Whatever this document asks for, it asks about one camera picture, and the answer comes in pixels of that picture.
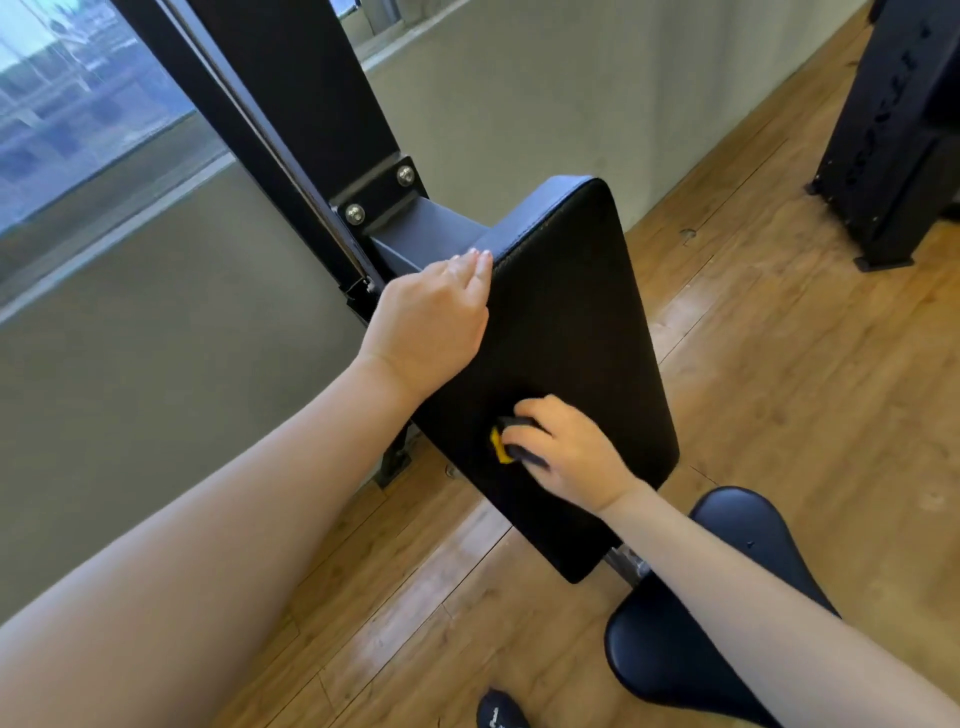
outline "wooden floor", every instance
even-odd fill
[[[628,235],[684,458],[663,492],[763,493],[841,613],[960,700],[960,228],[865,276],[802,190],[867,37],[861,15]],[[489,685],[539,728],[732,724],[625,693],[602,646],[625,585],[566,584],[444,465],[420,443],[360,492],[218,728],[472,726]]]

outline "bolt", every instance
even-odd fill
[[[353,203],[353,205],[347,205],[347,222],[351,225],[360,225],[367,218],[367,213],[364,212],[364,209]]]
[[[404,164],[396,170],[396,181],[400,183],[401,187],[409,187],[416,178],[417,173],[409,164]]]

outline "forearm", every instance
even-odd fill
[[[603,515],[787,728],[960,725],[922,676],[652,491]]]
[[[209,720],[417,404],[382,365],[354,364],[41,596],[0,629],[0,725]]]

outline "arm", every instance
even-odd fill
[[[547,430],[504,432],[549,463],[527,466],[531,474],[646,560],[782,725],[960,726],[960,707],[921,675],[635,478],[586,415],[554,397],[516,413]]]
[[[315,400],[3,625],[0,726],[205,725],[376,458],[476,354],[491,269],[471,252],[391,282]]]

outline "gray wall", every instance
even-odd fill
[[[439,202],[632,225],[858,0],[468,0],[367,66]],[[0,619],[303,405],[362,329],[237,165],[0,328]]]

